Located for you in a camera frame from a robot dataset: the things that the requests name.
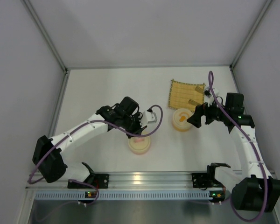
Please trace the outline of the cream plain lid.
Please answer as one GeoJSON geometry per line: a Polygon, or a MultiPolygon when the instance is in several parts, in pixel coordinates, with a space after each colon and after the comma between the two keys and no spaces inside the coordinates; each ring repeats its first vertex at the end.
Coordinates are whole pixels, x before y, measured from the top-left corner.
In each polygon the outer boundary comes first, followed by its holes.
{"type": "Polygon", "coordinates": [[[173,113],[172,121],[176,123],[186,123],[187,119],[192,115],[193,113],[190,110],[185,108],[180,108],[173,113]]]}

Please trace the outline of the orange lunch box bowl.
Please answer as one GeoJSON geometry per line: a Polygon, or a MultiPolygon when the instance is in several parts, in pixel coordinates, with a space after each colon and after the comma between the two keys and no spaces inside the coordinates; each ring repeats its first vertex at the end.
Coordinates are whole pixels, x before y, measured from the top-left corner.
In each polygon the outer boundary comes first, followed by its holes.
{"type": "Polygon", "coordinates": [[[186,122],[186,123],[176,123],[176,122],[172,122],[172,126],[175,130],[179,131],[179,132],[186,132],[188,130],[190,130],[192,128],[192,124],[186,122]]]}

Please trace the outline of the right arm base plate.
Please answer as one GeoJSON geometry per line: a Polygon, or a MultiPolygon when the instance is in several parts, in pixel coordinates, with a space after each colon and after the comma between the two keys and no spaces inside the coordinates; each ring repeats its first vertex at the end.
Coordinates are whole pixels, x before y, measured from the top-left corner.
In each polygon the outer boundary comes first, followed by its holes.
{"type": "Polygon", "coordinates": [[[192,185],[193,188],[199,188],[201,190],[207,190],[208,188],[222,188],[223,184],[217,181],[214,177],[208,173],[192,173],[192,185]]]}

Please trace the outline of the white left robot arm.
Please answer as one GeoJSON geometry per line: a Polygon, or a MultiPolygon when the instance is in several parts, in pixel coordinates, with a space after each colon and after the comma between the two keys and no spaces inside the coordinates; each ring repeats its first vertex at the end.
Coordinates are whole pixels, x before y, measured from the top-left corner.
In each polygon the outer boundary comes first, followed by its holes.
{"type": "Polygon", "coordinates": [[[140,135],[147,127],[150,111],[139,112],[139,105],[130,97],[113,107],[103,106],[80,125],[60,135],[37,140],[33,163],[48,183],[59,179],[85,182],[93,177],[93,170],[85,162],[72,163],[68,155],[90,139],[112,130],[115,126],[127,132],[128,138],[140,135]]]}

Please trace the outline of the metal tongs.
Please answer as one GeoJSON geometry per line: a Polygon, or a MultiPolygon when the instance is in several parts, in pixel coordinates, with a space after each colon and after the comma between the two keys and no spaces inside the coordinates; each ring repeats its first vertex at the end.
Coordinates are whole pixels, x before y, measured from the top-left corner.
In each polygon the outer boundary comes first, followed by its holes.
{"type": "Polygon", "coordinates": [[[196,86],[194,88],[194,91],[192,93],[192,96],[190,97],[188,103],[193,106],[201,105],[204,102],[204,94],[203,94],[203,88],[200,86],[196,86]]]}

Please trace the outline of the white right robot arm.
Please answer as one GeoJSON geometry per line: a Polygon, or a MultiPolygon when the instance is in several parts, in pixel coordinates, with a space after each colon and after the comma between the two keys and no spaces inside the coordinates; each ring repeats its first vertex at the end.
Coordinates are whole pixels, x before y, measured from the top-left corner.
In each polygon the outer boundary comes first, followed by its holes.
{"type": "Polygon", "coordinates": [[[213,121],[223,122],[232,138],[240,160],[242,176],[237,176],[226,163],[212,163],[207,167],[210,182],[218,182],[231,193],[231,202],[236,210],[273,211],[280,197],[280,180],[274,179],[262,159],[251,115],[244,114],[244,96],[228,93],[225,105],[216,103],[196,106],[187,122],[201,127],[213,121]]]}

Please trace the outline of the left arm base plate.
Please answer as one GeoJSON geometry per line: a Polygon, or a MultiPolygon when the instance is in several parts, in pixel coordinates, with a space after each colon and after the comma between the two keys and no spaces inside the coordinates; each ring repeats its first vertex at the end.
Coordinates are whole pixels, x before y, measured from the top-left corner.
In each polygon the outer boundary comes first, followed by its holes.
{"type": "Polygon", "coordinates": [[[90,174],[83,182],[68,180],[69,189],[107,189],[109,184],[109,174],[90,174]]]}

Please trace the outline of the pink lunch box bowl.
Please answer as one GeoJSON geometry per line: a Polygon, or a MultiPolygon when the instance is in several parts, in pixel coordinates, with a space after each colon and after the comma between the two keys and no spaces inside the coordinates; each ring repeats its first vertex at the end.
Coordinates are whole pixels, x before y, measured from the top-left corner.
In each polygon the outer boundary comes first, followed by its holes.
{"type": "Polygon", "coordinates": [[[150,147],[145,147],[145,148],[134,148],[134,147],[129,147],[130,151],[136,155],[142,155],[145,154],[146,152],[149,151],[150,147]]]}

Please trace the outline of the cream lid with pink ring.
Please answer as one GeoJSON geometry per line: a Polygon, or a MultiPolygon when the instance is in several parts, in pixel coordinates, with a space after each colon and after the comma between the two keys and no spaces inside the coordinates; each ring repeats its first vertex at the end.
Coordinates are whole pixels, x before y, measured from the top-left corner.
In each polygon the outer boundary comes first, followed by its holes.
{"type": "Polygon", "coordinates": [[[128,146],[134,148],[145,148],[151,146],[151,137],[132,137],[128,140],[128,146]]]}

